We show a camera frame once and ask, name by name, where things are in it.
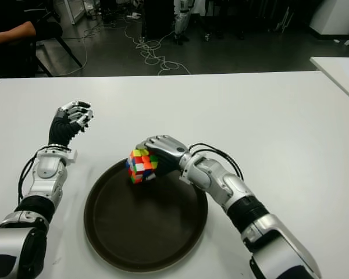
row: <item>robot forearm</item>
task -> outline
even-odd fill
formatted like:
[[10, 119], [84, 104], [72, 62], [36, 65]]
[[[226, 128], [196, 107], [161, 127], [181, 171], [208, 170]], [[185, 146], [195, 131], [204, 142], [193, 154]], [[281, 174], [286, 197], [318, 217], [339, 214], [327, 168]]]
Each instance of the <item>robot forearm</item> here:
[[182, 180], [209, 193], [230, 217], [253, 253], [250, 266], [257, 279], [321, 278], [311, 254], [237, 176], [197, 154], [185, 154], [180, 168]]
[[89, 107], [74, 101], [57, 110], [49, 131], [49, 145], [36, 154], [38, 162], [32, 169], [30, 191], [22, 201], [19, 195], [18, 207], [0, 223], [0, 278], [33, 279], [42, 271], [47, 232], [62, 198], [66, 166], [74, 163], [77, 156], [67, 146], [79, 131], [88, 127], [93, 117]]
[[0, 224], [0, 277], [35, 278], [41, 272], [49, 224], [67, 177], [66, 166], [75, 158], [76, 152], [56, 145], [38, 153], [29, 193]]

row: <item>colorful cube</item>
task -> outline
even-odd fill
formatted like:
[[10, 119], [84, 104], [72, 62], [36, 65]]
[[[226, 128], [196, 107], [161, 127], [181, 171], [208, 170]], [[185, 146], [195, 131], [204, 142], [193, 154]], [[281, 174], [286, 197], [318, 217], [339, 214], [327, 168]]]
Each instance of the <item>colorful cube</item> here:
[[126, 161], [126, 168], [132, 182], [140, 183], [146, 178], [154, 178], [158, 158], [147, 149], [134, 149]]

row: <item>white desk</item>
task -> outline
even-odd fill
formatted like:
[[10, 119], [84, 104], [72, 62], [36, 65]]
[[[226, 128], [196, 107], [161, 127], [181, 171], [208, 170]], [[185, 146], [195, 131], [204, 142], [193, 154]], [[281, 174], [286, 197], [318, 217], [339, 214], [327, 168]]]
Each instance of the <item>white desk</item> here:
[[349, 98], [321, 72], [0, 80], [0, 221], [16, 206], [19, 173], [47, 143], [56, 108], [73, 99], [91, 102], [95, 118], [70, 146], [79, 157], [68, 168], [40, 278], [249, 278], [250, 255], [212, 200], [199, 245], [167, 270], [125, 273], [89, 248], [90, 188], [155, 134], [230, 152], [323, 277], [349, 278]]
[[349, 58], [312, 57], [310, 61], [349, 96]]

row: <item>floor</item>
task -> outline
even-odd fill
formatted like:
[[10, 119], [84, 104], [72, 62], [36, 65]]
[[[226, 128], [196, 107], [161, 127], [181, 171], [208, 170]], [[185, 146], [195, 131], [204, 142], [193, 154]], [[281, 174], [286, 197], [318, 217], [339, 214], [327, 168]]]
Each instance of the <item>floor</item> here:
[[[63, 38], [85, 68], [78, 69], [75, 62], [55, 40], [44, 42], [37, 50], [38, 57], [55, 76], [152, 76], [159, 74], [187, 74], [182, 66], [177, 70], [160, 71], [160, 64], [147, 65], [136, 49], [141, 33], [140, 20], [118, 18], [113, 25], [102, 26], [102, 20], [82, 18], [76, 25], [70, 23], [65, 4], [59, 2], [63, 27]], [[88, 34], [88, 37], [77, 39]], [[240, 41], [233, 34], [226, 33], [223, 40], [212, 37], [204, 41], [204, 32], [196, 24], [189, 26], [187, 36], [190, 42], [175, 45], [170, 38], [162, 41], [155, 52], [165, 56], [166, 61], [184, 65], [191, 74], [251, 73], [265, 71], [315, 70], [309, 62], [311, 56], [349, 56], [349, 46], [343, 42], [317, 40], [306, 31], [285, 33], [247, 33]], [[148, 59], [147, 63], [157, 60]]]

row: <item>brown tray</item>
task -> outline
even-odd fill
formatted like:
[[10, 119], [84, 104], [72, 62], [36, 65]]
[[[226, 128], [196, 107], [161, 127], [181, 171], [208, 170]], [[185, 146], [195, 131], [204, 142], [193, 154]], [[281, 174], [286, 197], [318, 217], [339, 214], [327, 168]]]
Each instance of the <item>brown tray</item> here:
[[191, 251], [208, 214], [205, 194], [164, 177], [132, 184], [125, 160], [108, 169], [89, 193], [84, 227], [95, 251], [131, 272], [164, 269]]

